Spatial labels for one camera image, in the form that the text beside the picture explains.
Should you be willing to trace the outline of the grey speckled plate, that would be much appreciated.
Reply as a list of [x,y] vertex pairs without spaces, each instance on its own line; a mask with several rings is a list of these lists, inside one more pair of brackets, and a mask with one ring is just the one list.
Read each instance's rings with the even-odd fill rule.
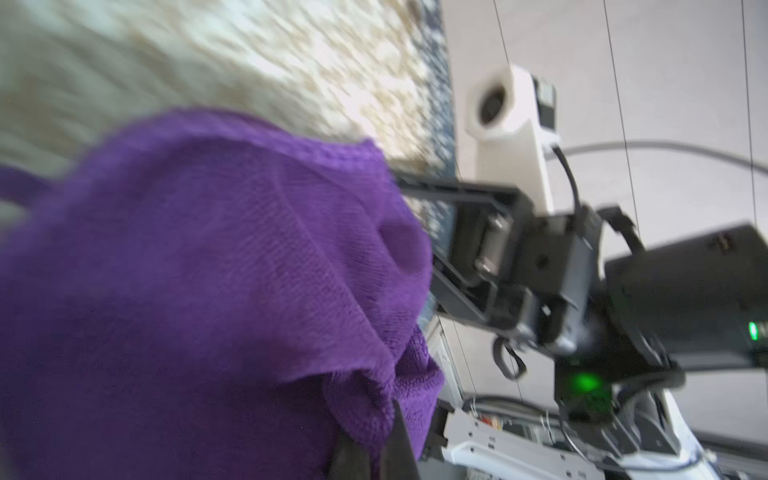
[[451,177],[436,1],[5,1],[1,162],[58,177],[118,126],[212,106]]

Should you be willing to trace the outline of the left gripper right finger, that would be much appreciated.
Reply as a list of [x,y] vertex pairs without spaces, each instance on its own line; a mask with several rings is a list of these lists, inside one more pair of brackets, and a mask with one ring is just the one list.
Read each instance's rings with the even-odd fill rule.
[[391,433],[380,453],[380,480],[419,480],[417,460],[414,456],[405,420],[399,404],[394,401],[394,422]]

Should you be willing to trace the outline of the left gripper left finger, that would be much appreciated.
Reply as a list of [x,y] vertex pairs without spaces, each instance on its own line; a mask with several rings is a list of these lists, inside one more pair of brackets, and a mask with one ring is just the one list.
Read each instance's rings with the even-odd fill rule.
[[371,461],[369,452],[343,430],[341,430],[336,437],[336,443],[326,479],[371,479]]

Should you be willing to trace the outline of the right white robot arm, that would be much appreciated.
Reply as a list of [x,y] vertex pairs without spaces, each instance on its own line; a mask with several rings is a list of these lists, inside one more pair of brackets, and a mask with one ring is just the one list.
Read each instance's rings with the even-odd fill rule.
[[718,479],[672,397],[690,372],[767,365],[767,246],[751,225],[647,249],[617,207],[540,216],[513,187],[400,174],[409,197],[451,204],[433,254],[439,312],[494,335],[517,380],[519,350],[553,360],[558,410],[529,432],[500,401],[440,403],[429,455],[500,479]]

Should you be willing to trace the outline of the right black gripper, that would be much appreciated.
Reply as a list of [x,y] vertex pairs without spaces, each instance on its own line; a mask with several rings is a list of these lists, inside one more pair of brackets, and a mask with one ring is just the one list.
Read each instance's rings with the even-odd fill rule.
[[592,354],[604,336],[590,304],[603,220],[582,204],[540,215],[510,186],[396,173],[406,197],[455,205],[448,255],[432,254],[430,293],[468,326],[545,354]]

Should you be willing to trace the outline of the purple cloth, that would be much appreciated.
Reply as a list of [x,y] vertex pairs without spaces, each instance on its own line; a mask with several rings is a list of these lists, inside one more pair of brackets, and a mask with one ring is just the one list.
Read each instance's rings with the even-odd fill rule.
[[1,170],[5,479],[371,479],[402,411],[418,460],[443,375],[418,317],[430,240],[371,142],[182,110],[66,178]]

